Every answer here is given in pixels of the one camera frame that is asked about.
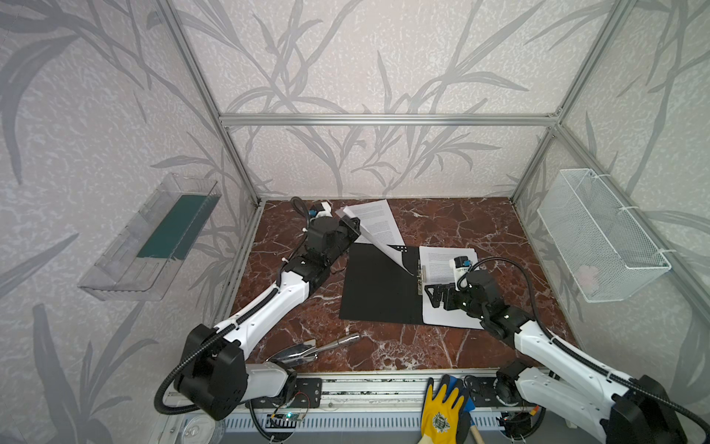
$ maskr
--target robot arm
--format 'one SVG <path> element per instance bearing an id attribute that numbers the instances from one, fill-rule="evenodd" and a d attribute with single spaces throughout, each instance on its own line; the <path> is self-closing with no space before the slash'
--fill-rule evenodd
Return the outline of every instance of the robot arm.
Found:
<path id="1" fill-rule="evenodd" d="M 552 334 L 535 313 L 533 294 L 535 319 L 524 310 L 505 304 L 493 277 L 487 271 L 475 270 L 491 260 L 518 267 L 528 281 L 528 290 L 533 291 L 522 266 L 504 258 L 484 259 L 470 266 L 465 274 L 457 273 L 452 266 L 455 283 L 427 286 L 425 291 L 433 305 L 443 304 L 445 310 L 464 310 L 469 316 L 480 318 L 482 328 L 496 339 L 562 378 L 558 381 L 515 360 L 498 371 L 499 382 L 523 399 L 571 421 L 602 443 L 687 442 L 675 408 L 669 406 L 673 403 L 660 384 L 646 376 L 635 380 Z"/>
<path id="2" fill-rule="evenodd" d="M 213 328 L 198 325 L 187 336 L 181 363 L 168 375 L 155 394 L 159 413 L 181 414 L 202 409 L 220 420 L 250 399 L 267 396 L 279 404 L 293 397 L 296 372 L 280 363 L 245 364 L 256 344 L 273 326 L 313 294 L 330 276 L 331 265 L 359 237 L 359 220 L 330 215 L 326 202 L 307 218 L 305 252 L 290 258 L 280 268 L 276 281 L 235 315 Z M 163 394 L 174 387 L 194 405 L 174 408 L 163 403 Z"/>

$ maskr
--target clear plastic tray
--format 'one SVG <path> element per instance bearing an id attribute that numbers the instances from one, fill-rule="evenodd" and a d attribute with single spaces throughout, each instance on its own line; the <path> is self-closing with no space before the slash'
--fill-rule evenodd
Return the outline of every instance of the clear plastic tray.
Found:
<path id="1" fill-rule="evenodd" d="M 160 300 L 222 194 L 169 173 L 79 282 L 101 300 Z"/>

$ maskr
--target work glove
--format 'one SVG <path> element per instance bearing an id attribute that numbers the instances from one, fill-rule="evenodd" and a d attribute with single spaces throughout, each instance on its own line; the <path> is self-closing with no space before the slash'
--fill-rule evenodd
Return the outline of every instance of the work glove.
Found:
<path id="1" fill-rule="evenodd" d="M 456 444 L 459 415 L 468 401 L 468 391 L 464 388 L 464 382 L 458 379 L 450 395 L 446 396 L 449 385 L 451 377 L 445 374 L 434 395 L 434 379 L 429 378 L 427 382 L 427 394 L 422 408 L 421 444 Z"/>

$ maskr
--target clipboard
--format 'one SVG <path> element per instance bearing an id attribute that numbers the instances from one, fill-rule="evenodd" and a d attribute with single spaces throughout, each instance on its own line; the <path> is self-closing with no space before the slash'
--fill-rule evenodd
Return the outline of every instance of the clipboard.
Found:
<path id="1" fill-rule="evenodd" d="M 352 244 L 343 283 L 340 319 L 424 325 L 419 294 L 419 247 L 396 246 L 402 270 L 372 244 Z"/>

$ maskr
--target stack of paper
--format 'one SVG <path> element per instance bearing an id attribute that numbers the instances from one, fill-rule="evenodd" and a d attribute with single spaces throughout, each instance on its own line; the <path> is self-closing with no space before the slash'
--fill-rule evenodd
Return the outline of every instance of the stack of paper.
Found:
<path id="1" fill-rule="evenodd" d="M 454 271 L 449 260 L 458 256 L 468 256 L 472 264 L 479 260 L 476 250 L 472 248 L 419 247 L 423 285 L 453 282 Z M 438 308 L 432 307 L 426 292 L 422 292 L 422 319 L 424 324 L 481 328 L 481 321 L 468 316 L 463 310 L 446 311 L 444 304 L 440 304 Z"/>
<path id="2" fill-rule="evenodd" d="M 392 216 L 392 209 L 387 199 L 377 202 L 361 203 L 350 205 L 350 217 L 359 217 L 360 226 L 372 234 L 379 242 L 385 245 L 404 245 L 402 234 L 397 227 L 395 217 Z M 355 242 L 360 244 L 371 244 L 371 242 L 360 236 Z"/>

